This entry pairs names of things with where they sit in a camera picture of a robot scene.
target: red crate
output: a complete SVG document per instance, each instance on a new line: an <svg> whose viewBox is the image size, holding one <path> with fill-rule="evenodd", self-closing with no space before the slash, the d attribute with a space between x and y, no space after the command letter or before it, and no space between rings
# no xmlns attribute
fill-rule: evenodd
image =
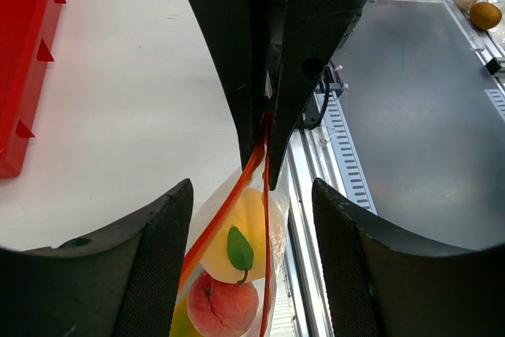
<svg viewBox="0 0 505 337"><path fill-rule="evenodd" d="M65 0L0 0L0 178L23 166Z"/></svg>

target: white surface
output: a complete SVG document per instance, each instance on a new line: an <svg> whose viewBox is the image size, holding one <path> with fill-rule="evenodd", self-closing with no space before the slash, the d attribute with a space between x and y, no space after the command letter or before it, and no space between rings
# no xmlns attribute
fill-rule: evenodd
<svg viewBox="0 0 505 337"><path fill-rule="evenodd" d="M57 246L184 178L196 207L239 165L187 0L67 0L21 176L0 181L0 245Z"/></svg>

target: plastic bag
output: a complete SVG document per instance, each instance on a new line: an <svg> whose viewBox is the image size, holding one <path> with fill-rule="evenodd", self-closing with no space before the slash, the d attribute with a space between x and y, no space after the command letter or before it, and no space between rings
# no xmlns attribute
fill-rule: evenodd
<svg viewBox="0 0 505 337"><path fill-rule="evenodd" d="M170 337L269 335L289 200L285 167L275 191L264 180L268 129L266 119L244 171L193 215Z"/></svg>

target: brown fruit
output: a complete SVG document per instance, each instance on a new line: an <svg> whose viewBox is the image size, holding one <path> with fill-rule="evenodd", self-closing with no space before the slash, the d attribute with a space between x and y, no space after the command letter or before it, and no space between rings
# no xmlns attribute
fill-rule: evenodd
<svg viewBox="0 0 505 337"><path fill-rule="evenodd" d="M470 9L470 20L476 28L487 31L502 20L502 11L494 4L478 2Z"/></svg>

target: perforated metal strip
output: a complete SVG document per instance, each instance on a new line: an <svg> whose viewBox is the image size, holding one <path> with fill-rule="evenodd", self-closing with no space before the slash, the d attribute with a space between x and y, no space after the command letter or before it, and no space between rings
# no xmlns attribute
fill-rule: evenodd
<svg viewBox="0 0 505 337"><path fill-rule="evenodd" d="M316 96L319 104L321 104L324 95L318 94ZM377 214L363 174L363 169L357 157L356 148L350 136L349 126L340 107L337 95L334 92L331 93L328 101L328 107L324 114L324 122L328 129L328 135L330 136L337 164L339 165L347 198L360 207Z"/></svg>
<svg viewBox="0 0 505 337"><path fill-rule="evenodd" d="M499 89L494 89L486 90L486 94L488 94L492 104L495 106L499 115L505 121L505 96L503 96L503 93Z"/></svg>

